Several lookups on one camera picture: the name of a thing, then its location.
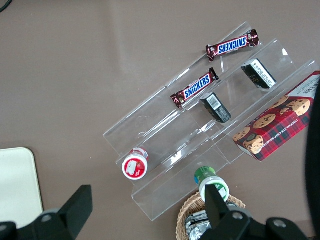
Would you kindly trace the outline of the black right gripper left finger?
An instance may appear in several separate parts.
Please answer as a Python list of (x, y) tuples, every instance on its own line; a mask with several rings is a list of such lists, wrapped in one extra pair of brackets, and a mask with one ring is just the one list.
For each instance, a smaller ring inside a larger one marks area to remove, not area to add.
[(17, 228), (12, 221), (0, 223), (2, 240), (75, 240), (93, 212), (92, 186), (82, 185), (57, 211), (40, 215)]

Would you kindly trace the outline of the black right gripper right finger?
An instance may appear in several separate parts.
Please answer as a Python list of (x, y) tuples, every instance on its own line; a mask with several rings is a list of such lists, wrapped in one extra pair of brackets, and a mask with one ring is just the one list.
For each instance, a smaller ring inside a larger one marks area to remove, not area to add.
[(211, 225), (202, 240), (306, 240), (292, 221), (269, 218), (261, 224), (239, 210), (229, 210), (214, 185), (205, 186), (205, 211)]

